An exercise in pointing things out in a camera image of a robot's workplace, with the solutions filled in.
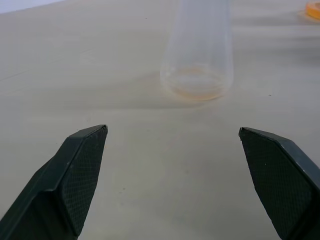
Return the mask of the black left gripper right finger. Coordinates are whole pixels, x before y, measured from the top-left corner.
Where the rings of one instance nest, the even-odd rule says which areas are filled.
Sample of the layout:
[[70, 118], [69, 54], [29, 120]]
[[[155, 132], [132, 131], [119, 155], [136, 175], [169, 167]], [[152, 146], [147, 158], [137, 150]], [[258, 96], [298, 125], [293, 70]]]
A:
[[320, 238], [320, 169], [290, 139], [239, 130], [254, 189], [282, 240]]

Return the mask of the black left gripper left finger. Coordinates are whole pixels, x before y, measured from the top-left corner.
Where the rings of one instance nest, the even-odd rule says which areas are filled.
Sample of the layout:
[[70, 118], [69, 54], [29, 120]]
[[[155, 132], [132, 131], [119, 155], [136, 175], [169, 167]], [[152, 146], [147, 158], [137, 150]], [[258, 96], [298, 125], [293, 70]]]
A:
[[0, 220], [2, 240], [76, 240], [98, 183], [108, 127], [68, 136]]

